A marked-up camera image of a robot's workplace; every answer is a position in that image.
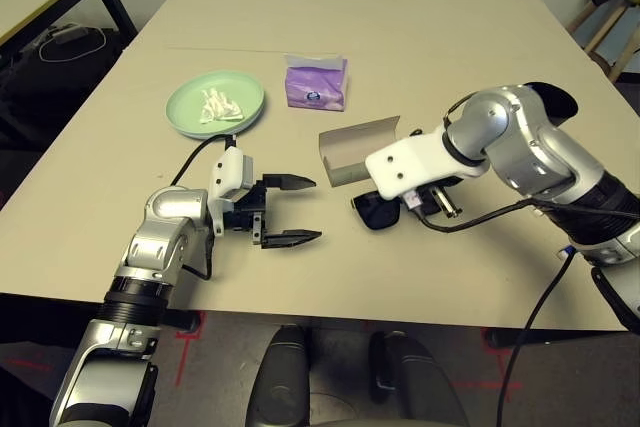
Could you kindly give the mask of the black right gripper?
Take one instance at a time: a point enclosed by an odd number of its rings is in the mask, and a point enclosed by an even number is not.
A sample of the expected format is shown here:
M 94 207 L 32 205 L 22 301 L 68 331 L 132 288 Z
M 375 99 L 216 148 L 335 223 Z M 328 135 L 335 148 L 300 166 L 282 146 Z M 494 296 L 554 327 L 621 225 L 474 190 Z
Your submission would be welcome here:
M 425 216 L 444 213 L 447 218 L 455 218 L 460 208 L 453 202 L 446 191 L 445 184 L 425 184 L 416 190 L 421 201 L 419 211 Z

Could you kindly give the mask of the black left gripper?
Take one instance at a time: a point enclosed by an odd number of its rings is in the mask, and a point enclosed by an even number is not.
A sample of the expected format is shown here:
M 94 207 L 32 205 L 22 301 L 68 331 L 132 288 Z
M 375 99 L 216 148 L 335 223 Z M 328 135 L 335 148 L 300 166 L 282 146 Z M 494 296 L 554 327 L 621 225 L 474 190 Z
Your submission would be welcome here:
M 278 234 L 266 233 L 266 191 L 277 188 L 283 191 L 313 188 L 316 182 L 294 174 L 264 174 L 253 187 L 233 203 L 233 209 L 224 214 L 226 230 L 250 232 L 254 245 L 262 249 L 290 248 L 313 241 L 321 231 L 306 229 L 285 230 Z

